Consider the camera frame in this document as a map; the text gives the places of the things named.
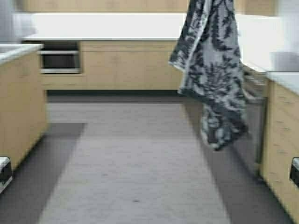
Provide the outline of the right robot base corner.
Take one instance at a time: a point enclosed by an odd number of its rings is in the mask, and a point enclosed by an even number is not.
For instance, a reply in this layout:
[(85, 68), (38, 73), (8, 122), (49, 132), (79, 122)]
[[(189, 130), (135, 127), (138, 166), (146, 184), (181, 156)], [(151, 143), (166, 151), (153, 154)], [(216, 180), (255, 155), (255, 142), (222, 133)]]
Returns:
[(290, 168), (290, 180), (299, 187), (299, 158), (294, 157), (292, 159), (291, 168)]

